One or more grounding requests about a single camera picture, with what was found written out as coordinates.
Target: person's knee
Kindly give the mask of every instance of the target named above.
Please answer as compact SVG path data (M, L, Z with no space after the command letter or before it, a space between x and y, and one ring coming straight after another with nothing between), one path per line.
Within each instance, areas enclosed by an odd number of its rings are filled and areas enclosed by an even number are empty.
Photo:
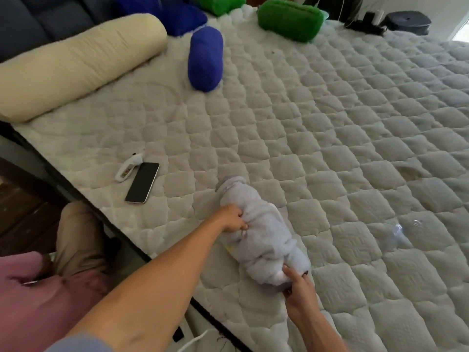
M91 213L91 209L83 201L73 201L63 208L61 218L68 218L83 213Z

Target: bed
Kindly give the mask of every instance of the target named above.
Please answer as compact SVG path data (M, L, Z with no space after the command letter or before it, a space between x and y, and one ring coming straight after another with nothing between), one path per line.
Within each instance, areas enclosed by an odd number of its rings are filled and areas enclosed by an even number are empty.
M15 131L152 258L242 175L284 216L351 351L469 351L469 45L338 22L298 44L247 5L209 25L225 40L214 91L189 84L186 34ZM145 205L114 181L135 152L160 163ZM194 298L252 351L305 351L283 296L218 243Z

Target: pink fabric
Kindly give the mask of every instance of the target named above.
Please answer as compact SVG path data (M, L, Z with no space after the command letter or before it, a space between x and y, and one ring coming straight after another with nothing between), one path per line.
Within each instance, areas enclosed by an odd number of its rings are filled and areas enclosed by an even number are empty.
M22 285L35 280L41 267L38 252L0 257L2 352L43 352L109 291L107 276L96 270Z

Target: phone screen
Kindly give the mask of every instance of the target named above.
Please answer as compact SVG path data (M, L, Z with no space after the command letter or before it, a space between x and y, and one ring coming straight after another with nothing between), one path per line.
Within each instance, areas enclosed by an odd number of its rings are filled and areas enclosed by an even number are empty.
M140 164L137 175L128 190L125 201L144 204L147 199L160 165L144 162Z

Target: cream bolster pillow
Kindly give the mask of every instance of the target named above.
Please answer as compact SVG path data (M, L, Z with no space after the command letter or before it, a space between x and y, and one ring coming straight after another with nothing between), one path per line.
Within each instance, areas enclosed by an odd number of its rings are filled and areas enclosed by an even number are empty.
M0 120L28 121L161 53L166 30L148 13L105 22L0 64Z

